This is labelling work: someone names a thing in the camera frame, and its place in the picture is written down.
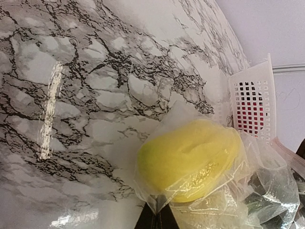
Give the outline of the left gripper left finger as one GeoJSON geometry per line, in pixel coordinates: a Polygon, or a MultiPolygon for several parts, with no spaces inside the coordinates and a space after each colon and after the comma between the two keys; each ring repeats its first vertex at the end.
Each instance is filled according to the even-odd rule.
{"type": "Polygon", "coordinates": [[[135,229],[157,229],[157,216],[153,213],[147,203],[145,203],[143,210],[134,227],[135,229]]]}

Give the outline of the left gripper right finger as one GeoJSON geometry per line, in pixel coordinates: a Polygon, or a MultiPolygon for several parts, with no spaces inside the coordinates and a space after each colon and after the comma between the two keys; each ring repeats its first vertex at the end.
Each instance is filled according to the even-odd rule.
{"type": "Polygon", "coordinates": [[[157,228],[158,229],[179,229],[170,205],[164,195],[157,198],[157,228]]]}

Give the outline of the clear zip top bag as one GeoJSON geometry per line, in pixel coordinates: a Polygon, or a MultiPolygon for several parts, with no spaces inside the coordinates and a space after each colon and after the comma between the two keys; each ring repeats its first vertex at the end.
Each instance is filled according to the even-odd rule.
{"type": "Polygon", "coordinates": [[[176,102],[137,153],[137,229],[302,229],[305,165],[176,102]]]}

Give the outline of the fake red pepper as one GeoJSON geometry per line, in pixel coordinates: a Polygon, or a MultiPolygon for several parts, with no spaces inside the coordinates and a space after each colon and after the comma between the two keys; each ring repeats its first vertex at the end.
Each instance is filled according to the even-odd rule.
{"type": "Polygon", "coordinates": [[[262,101],[236,102],[237,129],[264,139],[264,108],[262,101]]]}

